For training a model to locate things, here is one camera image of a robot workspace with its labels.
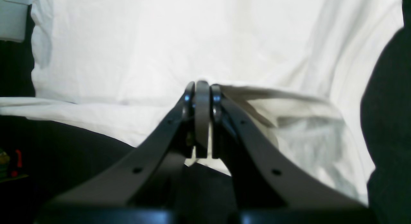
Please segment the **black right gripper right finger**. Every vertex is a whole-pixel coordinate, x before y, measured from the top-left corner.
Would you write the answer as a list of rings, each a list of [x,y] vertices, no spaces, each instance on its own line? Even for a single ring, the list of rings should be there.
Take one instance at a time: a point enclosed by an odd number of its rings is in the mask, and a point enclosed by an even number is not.
[[[374,224],[372,210],[320,183],[288,160],[219,85],[195,87],[196,155],[212,157],[232,176],[238,212],[231,224]]]

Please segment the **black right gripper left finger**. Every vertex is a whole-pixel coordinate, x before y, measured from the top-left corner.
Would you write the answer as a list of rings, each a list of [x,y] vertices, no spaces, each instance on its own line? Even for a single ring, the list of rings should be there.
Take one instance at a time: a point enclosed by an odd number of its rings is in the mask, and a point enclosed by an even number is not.
[[[170,209],[193,126],[190,82],[177,104],[131,153],[106,171],[56,197],[39,212],[37,224],[179,224]]]

